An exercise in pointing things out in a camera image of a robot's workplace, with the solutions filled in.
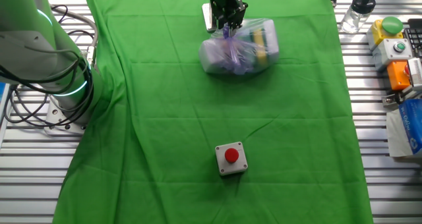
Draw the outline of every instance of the bottle cap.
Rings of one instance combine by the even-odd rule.
[[[387,33],[395,35],[400,33],[403,30],[403,23],[401,20],[394,16],[387,16],[382,20],[382,29]]]
[[[351,9],[359,14],[368,14],[374,10],[375,5],[375,0],[353,0]]]

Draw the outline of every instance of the blue box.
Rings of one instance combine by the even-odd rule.
[[[422,99],[407,99],[399,105],[400,115],[414,155],[422,154]]]

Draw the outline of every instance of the yellow object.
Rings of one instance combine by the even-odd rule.
[[[258,59],[258,63],[260,65],[266,65],[266,52],[265,52],[265,45],[264,45],[264,38],[262,37],[262,30],[258,29],[253,32],[253,41],[262,47],[257,47],[256,50],[256,57]]]
[[[406,60],[392,61],[387,66],[392,90],[403,90],[410,86],[409,76],[405,73]]]
[[[371,31],[376,45],[379,45],[384,39],[403,39],[401,32],[393,36],[385,34],[382,30],[382,20],[376,20],[371,26]]]

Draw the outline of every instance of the green button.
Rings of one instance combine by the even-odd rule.
[[[406,46],[404,45],[404,43],[398,43],[397,48],[404,50]]]
[[[403,30],[403,23],[397,17],[387,16],[382,20],[382,29],[384,29],[388,34],[398,34]]]

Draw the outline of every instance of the yellow box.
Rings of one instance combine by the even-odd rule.
[[[382,20],[376,20],[371,26],[371,31],[374,37],[375,45],[380,44],[384,39],[403,39],[403,33],[389,36],[382,30]]]

